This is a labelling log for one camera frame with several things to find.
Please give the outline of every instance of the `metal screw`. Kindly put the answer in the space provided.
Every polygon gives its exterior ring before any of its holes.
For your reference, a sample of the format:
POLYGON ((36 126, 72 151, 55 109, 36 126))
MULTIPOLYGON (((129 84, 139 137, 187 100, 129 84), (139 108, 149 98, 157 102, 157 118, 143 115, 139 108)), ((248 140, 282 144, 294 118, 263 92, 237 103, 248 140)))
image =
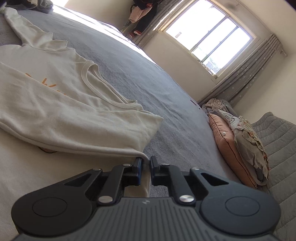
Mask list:
POLYGON ((194 197, 191 195, 182 195, 181 197, 179 197, 181 202, 192 202, 194 201, 194 197))
POLYGON ((101 196, 99 197, 98 201, 101 203, 109 203, 113 201, 113 198, 110 196, 101 196))

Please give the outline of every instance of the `orange print on shirt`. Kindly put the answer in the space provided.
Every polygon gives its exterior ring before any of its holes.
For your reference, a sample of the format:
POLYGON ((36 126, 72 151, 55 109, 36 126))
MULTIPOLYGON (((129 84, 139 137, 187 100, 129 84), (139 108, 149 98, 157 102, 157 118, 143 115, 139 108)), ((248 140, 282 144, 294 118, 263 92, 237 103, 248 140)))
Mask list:
MULTIPOLYGON (((48 86, 45 82, 47 81, 47 78, 45 78, 43 81, 42 81, 42 84, 44 84, 44 85, 46 85, 46 86, 48 86)), ((52 87, 55 87, 55 86, 57 86, 56 84, 54 84, 54 85, 50 85, 50 86, 48 86, 49 88, 52 88, 52 87)))

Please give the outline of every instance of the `window pane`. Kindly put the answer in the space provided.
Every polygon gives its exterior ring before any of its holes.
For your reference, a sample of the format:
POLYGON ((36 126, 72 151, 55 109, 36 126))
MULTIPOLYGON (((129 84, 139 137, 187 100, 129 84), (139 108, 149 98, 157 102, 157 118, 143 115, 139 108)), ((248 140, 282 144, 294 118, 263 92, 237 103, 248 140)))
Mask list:
POLYGON ((192 53, 203 60, 235 27, 234 22, 229 18, 225 19, 192 53))
POLYGON ((238 28, 203 63, 217 74, 249 40, 250 37, 238 28))
POLYGON ((190 50, 224 17, 213 4, 199 0, 166 32, 190 50))

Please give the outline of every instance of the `gray quilted headboard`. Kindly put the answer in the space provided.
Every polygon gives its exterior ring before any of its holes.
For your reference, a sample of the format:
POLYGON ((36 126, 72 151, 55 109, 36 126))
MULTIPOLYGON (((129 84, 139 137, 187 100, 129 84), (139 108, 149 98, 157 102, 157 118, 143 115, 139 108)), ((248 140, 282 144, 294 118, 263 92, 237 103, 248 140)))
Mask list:
POLYGON ((281 207, 275 235, 296 240, 296 125, 267 112, 252 124, 268 154, 270 176, 262 190, 281 207))

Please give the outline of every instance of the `curtain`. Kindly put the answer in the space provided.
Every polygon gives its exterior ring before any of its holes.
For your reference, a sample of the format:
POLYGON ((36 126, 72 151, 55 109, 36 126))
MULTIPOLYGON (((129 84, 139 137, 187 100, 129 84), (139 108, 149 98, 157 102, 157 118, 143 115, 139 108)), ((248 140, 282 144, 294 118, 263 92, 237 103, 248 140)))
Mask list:
POLYGON ((281 48, 281 43, 272 34, 231 74, 212 89, 205 98, 199 100, 198 104, 202 106, 212 98, 221 98, 234 106, 257 80, 259 74, 264 70, 279 48, 281 48))
POLYGON ((135 37, 132 41, 139 47, 143 47, 152 37, 154 29, 158 30, 170 20, 190 0, 163 0, 157 7, 157 14, 142 35, 135 37))

